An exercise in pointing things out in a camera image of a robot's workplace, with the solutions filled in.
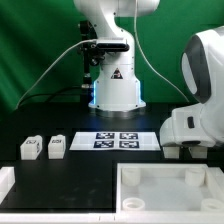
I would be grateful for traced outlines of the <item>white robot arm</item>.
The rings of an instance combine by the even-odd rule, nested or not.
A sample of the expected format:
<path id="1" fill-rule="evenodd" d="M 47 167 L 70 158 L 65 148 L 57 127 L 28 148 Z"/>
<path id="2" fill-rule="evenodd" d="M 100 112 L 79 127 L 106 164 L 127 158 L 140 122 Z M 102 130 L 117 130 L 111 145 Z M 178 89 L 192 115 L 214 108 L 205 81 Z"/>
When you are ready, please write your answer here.
<path id="1" fill-rule="evenodd" d="M 89 107 L 105 115 L 143 108 L 145 102 L 134 70 L 137 37 L 118 27 L 115 19 L 152 13 L 160 0 L 73 1 L 93 26 L 95 50 L 103 56 Z M 224 26 L 192 36 L 181 67 L 197 103 L 172 111 L 160 128 L 160 143 L 204 147 L 224 144 Z"/>

